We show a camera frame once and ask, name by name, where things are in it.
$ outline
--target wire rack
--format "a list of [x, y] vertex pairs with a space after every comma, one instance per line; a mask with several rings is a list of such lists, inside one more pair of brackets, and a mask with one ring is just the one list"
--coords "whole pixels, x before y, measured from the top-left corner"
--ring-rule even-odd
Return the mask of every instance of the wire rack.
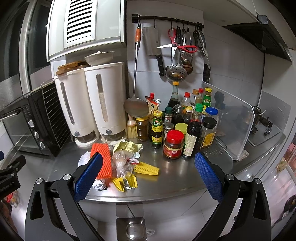
[[209, 157], [212, 155], [222, 154], [224, 151], [226, 151], [226, 149], [227, 147], [221, 141], [221, 139], [215, 136], [212, 145], [207, 149], [203, 149], [202, 152], [206, 155], [206, 157]]

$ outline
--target red cap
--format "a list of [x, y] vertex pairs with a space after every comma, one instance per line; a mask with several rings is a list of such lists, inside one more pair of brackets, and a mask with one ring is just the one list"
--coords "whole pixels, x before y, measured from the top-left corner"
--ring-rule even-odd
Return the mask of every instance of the red cap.
[[181, 144], [184, 139], [184, 134], [181, 131], [170, 130], [167, 133], [167, 141], [172, 144]]

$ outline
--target oven knob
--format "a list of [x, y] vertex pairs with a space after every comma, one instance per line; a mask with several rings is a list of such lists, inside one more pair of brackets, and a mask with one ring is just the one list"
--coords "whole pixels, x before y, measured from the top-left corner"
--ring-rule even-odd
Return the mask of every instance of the oven knob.
[[34, 132], [35, 139], [39, 139], [39, 134], [37, 131]]
[[39, 142], [39, 146], [40, 146], [41, 150], [43, 150], [45, 148], [45, 145], [43, 144], [43, 142]]
[[33, 128], [33, 127], [34, 127], [34, 123], [33, 123], [33, 121], [32, 121], [32, 120], [29, 120], [29, 121], [28, 121], [28, 125], [29, 125], [29, 127], [32, 127], [32, 128]]

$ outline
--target blue cap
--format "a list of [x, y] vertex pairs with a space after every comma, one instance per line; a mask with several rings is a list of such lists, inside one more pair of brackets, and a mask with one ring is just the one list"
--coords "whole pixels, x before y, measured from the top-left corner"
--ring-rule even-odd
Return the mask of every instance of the blue cap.
[[210, 114], [210, 115], [217, 115], [218, 114], [218, 110], [214, 107], [207, 107], [205, 109], [206, 113]]

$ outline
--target white bowl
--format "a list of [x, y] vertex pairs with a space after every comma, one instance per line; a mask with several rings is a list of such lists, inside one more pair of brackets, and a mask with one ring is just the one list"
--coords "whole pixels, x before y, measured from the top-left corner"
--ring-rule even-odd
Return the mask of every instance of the white bowl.
[[100, 64], [107, 64], [109, 63], [114, 56], [114, 51], [111, 52], [102, 52], [102, 53], [95, 53], [85, 57], [86, 62], [90, 66], [96, 66]]

